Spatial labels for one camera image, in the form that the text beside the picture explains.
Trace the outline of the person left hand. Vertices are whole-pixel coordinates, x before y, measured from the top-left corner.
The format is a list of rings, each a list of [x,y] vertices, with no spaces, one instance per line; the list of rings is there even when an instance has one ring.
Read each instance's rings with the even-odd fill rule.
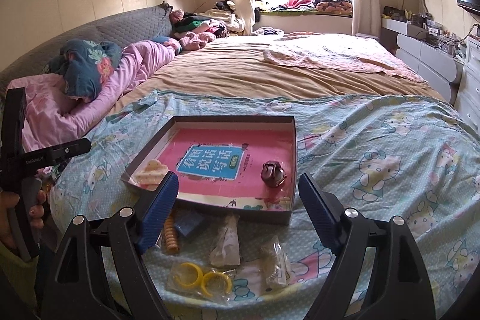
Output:
[[[1,217],[0,217],[0,236],[1,243],[10,250],[16,250],[16,241],[11,233],[10,223],[8,221],[7,210],[13,209],[19,202],[20,197],[16,193],[1,191]],[[29,216],[32,218],[30,225],[34,230],[41,230],[44,227],[43,203],[47,200],[47,195],[42,190],[37,194],[37,204],[29,210]]]

